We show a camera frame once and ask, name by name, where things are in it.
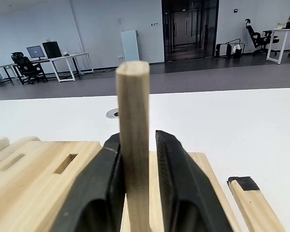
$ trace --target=white wall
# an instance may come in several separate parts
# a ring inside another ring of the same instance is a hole
[[[27,47],[40,45],[50,38],[58,41],[62,51],[81,52],[80,38],[69,0],[51,0],[22,11],[0,17],[0,65],[12,63],[12,52],[30,57]],[[52,73],[50,63],[43,63],[46,73]],[[64,61],[56,61],[59,72],[68,70]]]
[[[246,44],[245,52],[255,50],[248,31],[245,28],[245,19],[251,19],[251,25],[257,32],[277,27],[285,23],[290,15],[290,0],[219,0],[217,44],[240,38]],[[283,33],[277,34],[280,42],[273,49],[280,50]],[[290,49],[290,36],[285,49]]]
[[[159,25],[152,27],[153,22]],[[12,52],[29,57],[26,47],[42,46],[50,38],[70,54],[89,52],[93,68],[118,66],[120,33],[131,29],[139,32],[141,59],[163,62],[160,0],[49,0],[0,17],[0,65],[12,63]],[[79,64],[88,68],[86,62]],[[53,72],[49,63],[42,66]],[[59,72],[68,69],[64,61],[56,61],[56,67]]]
[[[119,64],[118,56],[123,55],[120,33],[132,29],[139,33],[141,59],[164,62],[161,0],[72,0],[72,8],[94,68]]]

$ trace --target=desktop computer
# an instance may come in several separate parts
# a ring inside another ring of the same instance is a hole
[[[49,59],[62,56],[57,42],[45,42],[43,47]]]
[[[41,59],[41,57],[45,57],[41,46],[27,47],[27,50],[28,50],[29,55],[31,56],[31,58],[39,58],[39,59]]]

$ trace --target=chair armrest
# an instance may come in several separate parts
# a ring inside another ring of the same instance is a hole
[[[37,63],[37,64],[33,64],[34,67],[36,68],[39,68],[40,70],[42,70],[42,66],[40,63]]]
[[[272,30],[264,30],[263,32],[265,33],[266,37],[271,36],[271,34],[272,34]]]
[[[255,32],[253,37],[255,38],[255,36],[257,37],[256,39],[260,39],[261,38],[261,34],[259,32]]]

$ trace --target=desk leg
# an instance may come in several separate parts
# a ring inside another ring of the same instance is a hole
[[[11,66],[11,70],[12,70],[12,73],[14,75],[14,78],[16,79],[17,78],[17,75],[16,75],[16,72],[15,72],[15,67],[14,66]]]
[[[76,74],[79,74],[80,72],[78,70],[79,65],[78,65],[77,59],[73,57],[72,61],[73,61],[73,64],[75,66]]]
[[[92,69],[92,73],[94,73],[94,71],[93,71],[93,67],[91,66],[92,64],[91,64],[91,60],[90,60],[89,53],[87,54],[87,56],[88,56],[88,61],[89,61],[88,67],[91,67],[91,69]]]
[[[267,51],[267,57],[266,57],[266,60],[269,60],[269,57],[270,57],[270,54],[271,54],[272,45],[273,45],[273,40],[274,40],[274,35],[275,35],[275,31],[273,31],[273,32],[272,32],[272,35],[271,35],[271,41],[270,41],[269,50]]]
[[[74,77],[74,74],[73,74],[73,70],[71,69],[71,65],[70,65],[70,63],[69,63],[69,61],[68,61],[67,58],[65,58],[65,60],[66,60],[67,65],[68,65],[68,67],[69,67],[69,70],[70,70],[70,73],[71,73],[72,79],[73,79],[73,81],[75,81],[75,77]]]
[[[61,80],[60,80],[60,78],[59,78],[59,75],[58,75],[57,69],[55,68],[54,62],[53,62],[52,60],[50,60],[50,64],[51,64],[52,67],[53,67],[53,70],[54,70],[54,73],[55,73],[55,75],[56,75],[56,77],[57,77],[58,82],[60,82]]]
[[[282,48],[281,48],[280,53],[279,53],[278,64],[281,63],[281,59],[282,59],[282,55],[284,54],[284,49],[285,49],[287,37],[288,37],[288,31],[285,31],[285,38],[284,38],[284,42],[282,44]]]
[[[20,75],[19,75],[19,72],[17,71],[17,68],[16,68],[16,66],[13,66],[13,69],[14,69],[15,73],[17,74],[17,77],[18,77],[18,79],[19,79],[20,83],[23,85],[23,84],[24,84],[24,82],[23,82],[23,80],[21,79],[21,77],[20,77]]]
[[[12,79],[11,79],[11,77],[10,77],[8,71],[6,70],[6,68],[3,67],[3,69],[4,69],[5,73],[6,73],[6,75],[8,76],[8,79],[10,80],[10,82],[12,82]]]

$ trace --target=doorway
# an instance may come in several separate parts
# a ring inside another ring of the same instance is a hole
[[[211,57],[218,0],[162,0],[165,61]]]

